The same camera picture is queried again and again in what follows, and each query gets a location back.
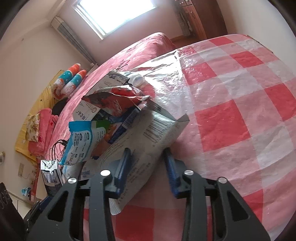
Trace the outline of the orange blue rolled pillow upper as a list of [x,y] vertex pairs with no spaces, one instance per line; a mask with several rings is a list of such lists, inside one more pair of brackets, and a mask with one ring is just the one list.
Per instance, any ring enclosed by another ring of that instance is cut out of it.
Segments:
[[58,92],[58,95],[62,88],[80,71],[81,64],[75,63],[63,72],[52,86],[52,93]]

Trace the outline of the red white checkered tablecloth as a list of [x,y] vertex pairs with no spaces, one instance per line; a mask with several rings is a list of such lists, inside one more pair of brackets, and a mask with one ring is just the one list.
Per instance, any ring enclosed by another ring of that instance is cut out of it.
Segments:
[[275,240],[295,212],[295,74],[246,35],[197,42],[146,61],[142,88],[175,118],[171,146],[209,179],[226,177]]

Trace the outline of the floral pillow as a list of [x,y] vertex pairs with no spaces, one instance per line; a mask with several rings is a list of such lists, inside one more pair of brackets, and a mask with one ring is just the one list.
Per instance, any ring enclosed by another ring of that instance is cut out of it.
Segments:
[[40,114],[32,115],[28,119],[25,139],[27,141],[37,142],[39,138]]

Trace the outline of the yellow wooden headboard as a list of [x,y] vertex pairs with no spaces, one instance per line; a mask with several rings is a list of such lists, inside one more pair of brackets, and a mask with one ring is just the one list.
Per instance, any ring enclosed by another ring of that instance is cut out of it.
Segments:
[[58,102],[52,96],[52,85],[57,80],[57,78],[64,72],[64,70],[60,70],[48,83],[46,88],[42,91],[39,95],[35,103],[33,104],[32,108],[30,109],[28,115],[23,122],[21,130],[18,133],[16,142],[15,142],[15,151],[20,153],[23,157],[25,157],[30,163],[35,165],[37,163],[36,157],[32,155],[28,150],[28,141],[25,139],[26,131],[27,131],[27,123],[29,117],[32,115],[37,114],[41,109],[44,108],[53,108],[53,106]]

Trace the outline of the blue white snack wrapper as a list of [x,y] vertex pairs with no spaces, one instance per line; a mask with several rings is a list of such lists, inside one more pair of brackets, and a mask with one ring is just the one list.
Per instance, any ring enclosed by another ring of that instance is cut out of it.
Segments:
[[106,135],[109,126],[108,120],[69,122],[71,135],[60,164],[72,166],[89,158],[95,145]]

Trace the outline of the black garment on bed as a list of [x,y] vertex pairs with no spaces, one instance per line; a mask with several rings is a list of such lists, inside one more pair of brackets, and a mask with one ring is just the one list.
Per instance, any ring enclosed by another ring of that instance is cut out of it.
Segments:
[[67,104],[67,101],[67,98],[58,101],[52,108],[52,114],[59,116],[65,105]]

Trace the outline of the brown wooden cabinet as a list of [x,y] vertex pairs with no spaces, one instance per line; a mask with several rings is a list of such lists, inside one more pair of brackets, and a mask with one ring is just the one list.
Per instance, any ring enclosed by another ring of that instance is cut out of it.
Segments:
[[184,35],[199,41],[227,35],[227,28],[216,0],[171,1]]

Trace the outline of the bright window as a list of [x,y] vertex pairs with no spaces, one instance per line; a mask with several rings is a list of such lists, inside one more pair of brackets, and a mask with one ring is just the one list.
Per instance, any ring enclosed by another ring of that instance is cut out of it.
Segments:
[[157,6],[153,1],[75,1],[76,13],[90,26],[100,39]]

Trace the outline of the red crumpled snack bag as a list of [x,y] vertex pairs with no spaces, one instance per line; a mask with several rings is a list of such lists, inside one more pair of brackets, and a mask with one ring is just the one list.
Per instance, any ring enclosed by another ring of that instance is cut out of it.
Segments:
[[121,117],[130,108],[150,99],[149,95],[144,95],[141,90],[132,85],[122,85],[113,87],[111,92],[105,96],[100,96],[100,109],[103,109],[108,114]]

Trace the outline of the white printed paper bag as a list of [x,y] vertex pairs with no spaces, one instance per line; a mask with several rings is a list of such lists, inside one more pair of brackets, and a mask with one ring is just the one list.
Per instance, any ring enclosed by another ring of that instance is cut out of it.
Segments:
[[129,78],[116,71],[109,71],[86,94],[80,96],[78,106],[73,111],[74,121],[91,121],[100,111],[99,97],[111,92],[113,87],[126,85]]

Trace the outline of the large white snack bag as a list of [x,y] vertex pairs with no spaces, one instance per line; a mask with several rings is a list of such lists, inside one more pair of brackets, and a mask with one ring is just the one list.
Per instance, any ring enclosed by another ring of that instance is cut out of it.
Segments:
[[132,154],[132,169],[128,173],[122,194],[118,199],[109,199],[112,215],[121,213],[145,185],[163,150],[177,140],[188,123],[187,114],[175,119],[160,105],[148,100],[131,127],[103,153],[98,160],[99,171],[118,160],[125,148],[129,148]]

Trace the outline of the silver black foil packet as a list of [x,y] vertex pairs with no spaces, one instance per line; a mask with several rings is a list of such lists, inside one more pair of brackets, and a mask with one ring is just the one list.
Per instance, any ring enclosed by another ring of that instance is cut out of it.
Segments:
[[49,197],[55,194],[62,187],[62,175],[57,160],[41,160],[41,175]]

